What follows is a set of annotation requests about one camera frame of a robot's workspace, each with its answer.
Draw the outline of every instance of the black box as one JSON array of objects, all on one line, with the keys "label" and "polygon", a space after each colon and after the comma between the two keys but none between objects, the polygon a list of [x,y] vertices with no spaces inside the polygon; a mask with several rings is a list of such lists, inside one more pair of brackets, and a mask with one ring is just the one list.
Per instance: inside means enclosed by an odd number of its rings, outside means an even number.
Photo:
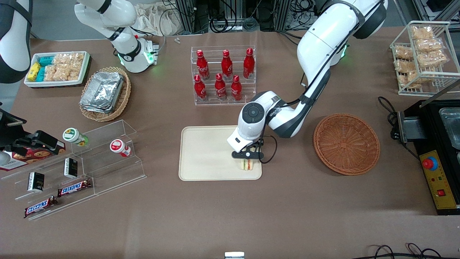
[{"label": "black box", "polygon": [[64,176],[75,179],[78,175],[78,161],[66,158],[64,164]]},{"label": "black box", "polygon": [[29,173],[29,185],[27,191],[29,192],[41,192],[43,191],[43,185],[45,184],[45,175],[32,172]]}]

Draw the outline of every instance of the yellow control panel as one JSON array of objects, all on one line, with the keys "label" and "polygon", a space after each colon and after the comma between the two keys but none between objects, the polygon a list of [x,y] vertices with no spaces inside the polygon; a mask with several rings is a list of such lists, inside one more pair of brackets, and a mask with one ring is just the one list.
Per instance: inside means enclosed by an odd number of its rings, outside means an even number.
[{"label": "yellow control panel", "polygon": [[436,208],[456,209],[457,204],[447,182],[443,167],[439,162],[437,151],[433,150],[421,155],[420,161],[422,162],[423,171],[430,186]]}]

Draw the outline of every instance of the aluminum foil container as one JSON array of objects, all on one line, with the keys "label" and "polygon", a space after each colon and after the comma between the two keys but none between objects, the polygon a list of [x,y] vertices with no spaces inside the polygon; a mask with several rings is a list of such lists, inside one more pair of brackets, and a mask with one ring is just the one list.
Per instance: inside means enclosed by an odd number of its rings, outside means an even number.
[{"label": "aluminum foil container", "polygon": [[123,75],[119,73],[96,73],[80,99],[81,107],[92,112],[113,112],[122,85]]}]

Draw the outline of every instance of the white bottle with green label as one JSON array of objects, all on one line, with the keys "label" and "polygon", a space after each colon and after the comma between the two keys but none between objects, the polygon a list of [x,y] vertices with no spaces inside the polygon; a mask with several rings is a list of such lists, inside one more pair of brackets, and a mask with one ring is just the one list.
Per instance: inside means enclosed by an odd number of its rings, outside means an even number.
[{"label": "white bottle with green label", "polygon": [[62,138],[80,147],[88,143],[88,137],[81,134],[76,128],[66,129],[64,133],[62,133]]}]

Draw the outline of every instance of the red button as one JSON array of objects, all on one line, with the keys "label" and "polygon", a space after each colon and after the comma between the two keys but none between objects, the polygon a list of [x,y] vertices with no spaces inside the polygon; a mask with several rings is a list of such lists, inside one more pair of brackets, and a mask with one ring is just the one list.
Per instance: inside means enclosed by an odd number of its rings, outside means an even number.
[{"label": "red button", "polygon": [[423,162],[422,162],[422,165],[423,167],[425,167],[426,169],[431,169],[434,167],[434,163],[433,163],[433,160],[431,159],[424,159]]},{"label": "red button", "polygon": [[444,192],[444,190],[438,190],[437,195],[438,196],[446,196],[446,193]]}]

